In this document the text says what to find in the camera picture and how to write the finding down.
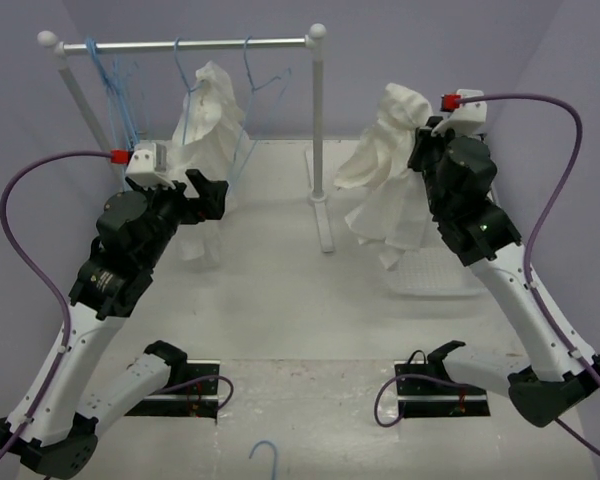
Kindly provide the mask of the white skirt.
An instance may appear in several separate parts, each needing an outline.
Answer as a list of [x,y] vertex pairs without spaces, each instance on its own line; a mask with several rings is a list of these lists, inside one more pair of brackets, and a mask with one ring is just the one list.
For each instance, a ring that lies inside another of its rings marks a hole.
[[431,220],[424,182],[408,167],[416,130],[432,116],[430,102],[405,86],[389,83],[375,122],[365,129],[352,156],[338,169],[334,186],[366,188],[364,200],[345,216],[361,244],[377,249],[387,270],[407,251],[421,248]]

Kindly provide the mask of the blue wire hanger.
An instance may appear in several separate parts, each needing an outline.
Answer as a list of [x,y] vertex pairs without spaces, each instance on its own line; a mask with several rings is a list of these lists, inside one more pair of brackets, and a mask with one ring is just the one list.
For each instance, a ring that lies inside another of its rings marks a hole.
[[253,37],[249,35],[245,39],[242,47],[242,59],[245,68],[246,78],[248,80],[249,96],[247,99],[246,108],[244,110],[244,117],[241,124],[241,128],[234,146],[232,164],[228,174],[230,188],[235,188],[237,186],[241,176],[243,175],[244,170],[246,169],[246,166],[248,165],[254,151],[256,150],[256,147],[260,143],[259,138],[252,139],[251,135],[248,133],[248,128],[254,126],[255,103],[259,93],[262,90],[269,89],[271,85],[280,87],[277,97],[270,109],[268,110],[264,119],[263,126],[268,127],[273,120],[276,110],[278,109],[278,105],[283,99],[292,78],[292,69],[290,67],[287,67],[279,73],[276,73],[275,75],[271,76],[266,81],[260,83],[256,82],[253,76],[253,71],[249,62],[248,54],[252,39]]

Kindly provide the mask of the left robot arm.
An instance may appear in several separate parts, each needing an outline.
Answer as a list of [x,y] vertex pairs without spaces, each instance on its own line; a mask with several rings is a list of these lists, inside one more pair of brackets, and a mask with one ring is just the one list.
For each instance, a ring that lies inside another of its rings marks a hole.
[[227,181],[209,180],[197,169],[187,170],[186,177],[170,187],[133,184],[107,200],[53,348],[23,400],[0,418],[0,451],[17,455],[31,471],[75,477],[114,422],[145,397],[186,385],[186,353],[155,341],[108,387],[85,391],[111,340],[151,285],[177,229],[225,213]]

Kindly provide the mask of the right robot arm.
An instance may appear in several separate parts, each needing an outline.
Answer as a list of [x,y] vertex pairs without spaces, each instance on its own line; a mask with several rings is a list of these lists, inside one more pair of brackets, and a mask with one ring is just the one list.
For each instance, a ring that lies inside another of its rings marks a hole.
[[542,428],[600,388],[600,354],[524,276],[525,248],[506,212],[489,197],[497,167],[488,146],[455,130],[437,132],[442,117],[417,129],[408,166],[424,181],[433,222],[442,241],[487,288],[524,347],[521,357],[491,355],[463,341],[434,350],[428,385],[447,393],[458,384],[507,397],[530,424]]

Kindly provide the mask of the blue hanger holding garment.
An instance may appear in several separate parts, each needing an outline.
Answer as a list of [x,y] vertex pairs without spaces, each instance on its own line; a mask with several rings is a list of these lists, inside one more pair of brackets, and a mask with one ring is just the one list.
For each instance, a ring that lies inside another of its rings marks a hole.
[[188,140],[190,140],[191,142],[194,141],[194,134],[192,130],[194,118],[196,117],[196,111],[201,109],[203,94],[206,90],[207,81],[205,79],[202,79],[201,81],[197,81],[195,84],[190,83],[185,69],[183,68],[181,60],[179,58],[179,46],[181,40],[181,37],[177,37],[174,40],[173,55],[180,79],[186,89],[186,102],[184,104],[184,120],[181,138],[181,145],[185,146],[188,144]]

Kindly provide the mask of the bundle of blue hangers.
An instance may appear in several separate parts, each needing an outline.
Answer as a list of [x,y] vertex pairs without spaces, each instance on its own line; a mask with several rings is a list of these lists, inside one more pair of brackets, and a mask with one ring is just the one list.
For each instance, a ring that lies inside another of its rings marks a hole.
[[131,150],[148,137],[150,130],[140,65],[137,61],[125,62],[114,56],[106,66],[102,59],[103,48],[91,37],[85,39],[85,45],[105,91],[114,147]]

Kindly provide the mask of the white and silver clothes rack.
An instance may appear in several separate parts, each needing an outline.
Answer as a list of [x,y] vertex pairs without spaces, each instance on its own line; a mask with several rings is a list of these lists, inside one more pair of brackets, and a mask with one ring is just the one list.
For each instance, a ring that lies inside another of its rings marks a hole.
[[[179,51],[240,50],[250,49],[306,48],[312,55],[312,153],[306,157],[309,174],[309,202],[315,211],[318,239],[321,251],[331,254],[335,251],[328,210],[327,194],[324,188],[324,40],[326,27],[320,23],[312,25],[308,33],[295,38],[223,39],[223,40],[184,40],[184,41],[144,41],[96,43],[94,51],[100,54],[162,53]],[[78,81],[68,64],[70,56],[87,55],[86,44],[65,43],[48,30],[37,34],[38,44],[54,56],[57,70],[69,91],[87,128],[103,150],[111,148],[109,139],[86,99]]]

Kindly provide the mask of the clear plastic basket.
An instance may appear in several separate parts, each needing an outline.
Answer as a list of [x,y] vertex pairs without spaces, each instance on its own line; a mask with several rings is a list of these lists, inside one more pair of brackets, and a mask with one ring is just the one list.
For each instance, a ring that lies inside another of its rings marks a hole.
[[405,251],[384,272],[391,292],[413,297],[463,298],[486,292],[484,285],[444,246]]

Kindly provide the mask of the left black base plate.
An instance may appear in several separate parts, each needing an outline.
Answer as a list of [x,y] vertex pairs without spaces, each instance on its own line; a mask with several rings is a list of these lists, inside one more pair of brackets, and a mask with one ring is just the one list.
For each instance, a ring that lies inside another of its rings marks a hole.
[[[188,360],[183,382],[219,375],[219,360]],[[126,413],[128,417],[217,419],[219,380],[207,379],[165,395],[152,395]]]

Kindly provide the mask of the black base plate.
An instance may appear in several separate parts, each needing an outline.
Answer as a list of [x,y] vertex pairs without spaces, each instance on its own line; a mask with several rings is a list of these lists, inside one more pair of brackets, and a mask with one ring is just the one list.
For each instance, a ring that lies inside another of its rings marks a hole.
[[[188,360],[183,382],[219,375],[219,360]],[[126,413],[128,417],[217,419],[219,380],[207,379],[165,395],[152,395]]]
[[399,414],[411,418],[464,418],[491,415],[485,390],[448,387],[424,379],[397,382]]

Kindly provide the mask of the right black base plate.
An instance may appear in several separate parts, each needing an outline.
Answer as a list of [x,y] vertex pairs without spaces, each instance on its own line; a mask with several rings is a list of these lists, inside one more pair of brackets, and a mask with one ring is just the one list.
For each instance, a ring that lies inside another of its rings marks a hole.
[[448,387],[424,379],[397,382],[399,414],[411,418],[464,418],[491,415],[485,390]]

